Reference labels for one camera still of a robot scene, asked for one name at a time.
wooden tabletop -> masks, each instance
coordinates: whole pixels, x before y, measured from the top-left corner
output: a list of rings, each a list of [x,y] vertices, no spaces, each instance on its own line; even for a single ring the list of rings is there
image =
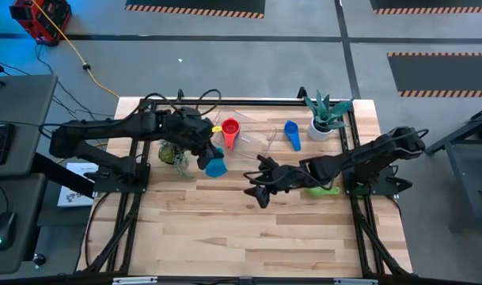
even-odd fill
[[[138,102],[135,97],[120,98],[116,118],[125,117]],[[354,106],[361,143],[376,139],[380,128],[374,102],[356,100]],[[304,158],[342,152],[337,131],[326,142],[308,138],[306,130],[311,115],[307,107],[218,107],[216,111],[233,109],[265,126],[275,127],[277,133],[268,156],[280,165],[297,165]],[[218,112],[208,116],[216,118]],[[302,142],[299,152],[293,151],[283,134],[287,120],[299,126]],[[265,134],[270,133],[270,128],[264,130]],[[108,152],[128,155],[130,142],[130,139],[110,139]],[[300,190],[280,193],[271,196],[268,208],[260,209],[254,198],[243,193],[251,185],[242,173],[256,171],[259,165],[251,153],[227,155],[229,172],[218,179],[207,177],[198,169],[195,158],[190,157],[188,172],[193,178],[185,178],[159,161],[158,148],[158,142],[151,144],[151,177],[148,192],[142,196],[131,275],[361,276],[351,205],[343,189],[339,195],[318,198]],[[335,185],[343,187],[341,176],[336,178]],[[112,235],[119,199],[120,195],[111,194],[93,220],[89,236],[91,259]],[[372,200],[380,239],[399,264],[411,271],[397,208],[386,197],[373,196]],[[374,270],[369,242],[367,248]],[[84,254],[78,269],[85,267],[83,259]]]

computer mouse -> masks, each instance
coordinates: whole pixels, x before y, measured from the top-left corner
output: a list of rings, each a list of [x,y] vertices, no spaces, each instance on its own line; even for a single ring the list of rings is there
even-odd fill
[[[16,231],[16,213],[3,212],[0,214],[0,250],[7,250],[12,246]]]

green block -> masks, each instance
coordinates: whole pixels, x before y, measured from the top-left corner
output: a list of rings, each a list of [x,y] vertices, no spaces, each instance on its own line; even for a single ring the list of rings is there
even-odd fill
[[[308,193],[311,196],[337,195],[340,192],[341,192],[341,188],[338,186],[334,186],[330,190],[324,190],[322,187],[306,189],[306,193]]]

potted plant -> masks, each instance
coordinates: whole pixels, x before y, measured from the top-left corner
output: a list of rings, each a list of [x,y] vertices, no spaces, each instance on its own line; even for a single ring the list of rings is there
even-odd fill
[[[322,100],[320,91],[318,90],[316,104],[314,104],[309,97],[304,97],[304,101],[313,112],[313,118],[307,129],[307,133],[311,139],[317,141],[325,141],[333,130],[344,127],[344,123],[337,121],[337,119],[353,108],[353,99],[339,102],[334,107],[329,108],[330,95],[327,95]]]

paper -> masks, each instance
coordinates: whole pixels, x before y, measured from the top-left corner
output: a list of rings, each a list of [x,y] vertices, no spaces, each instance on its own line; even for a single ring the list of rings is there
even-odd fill
[[[84,177],[84,173],[94,173],[98,170],[98,165],[94,163],[71,162],[66,164],[66,168],[73,173]],[[62,186],[59,193],[58,207],[81,207],[93,205],[93,199],[78,194],[68,187]]]

